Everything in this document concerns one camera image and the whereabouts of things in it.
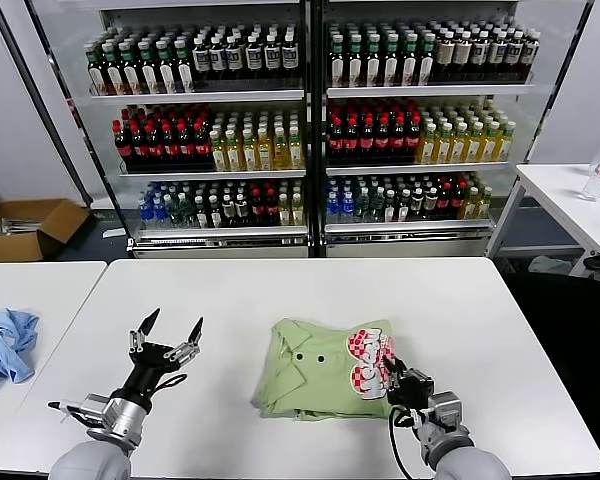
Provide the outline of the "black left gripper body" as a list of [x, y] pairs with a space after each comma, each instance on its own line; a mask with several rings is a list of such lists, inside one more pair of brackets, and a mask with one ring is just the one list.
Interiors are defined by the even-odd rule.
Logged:
[[139, 350], [131, 353], [134, 366], [122, 386], [122, 397], [150, 400], [162, 377], [180, 368], [178, 361], [169, 359], [171, 350], [170, 346], [144, 342]]

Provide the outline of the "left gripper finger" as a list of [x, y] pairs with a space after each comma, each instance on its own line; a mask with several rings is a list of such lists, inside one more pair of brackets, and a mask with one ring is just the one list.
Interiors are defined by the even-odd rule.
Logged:
[[193, 327], [188, 339], [179, 345], [170, 348], [163, 358], [176, 363], [189, 363], [200, 352], [199, 341], [202, 335], [202, 326], [204, 318], [200, 317]]
[[136, 330], [129, 332], [129, 352], [136, 353], [143, 350], [146, 337], [153, 329], [155, 322], [160, 314], [160, 309], [156, 308], [151, 314], [145, 317]]

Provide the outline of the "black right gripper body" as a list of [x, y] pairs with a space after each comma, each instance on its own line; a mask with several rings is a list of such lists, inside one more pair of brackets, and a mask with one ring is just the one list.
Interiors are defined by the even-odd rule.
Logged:
[[426, 408], [433, 393], [434, 380], [419, 370], [406, 370], [389, 375], [387, 396], [392, 406]]

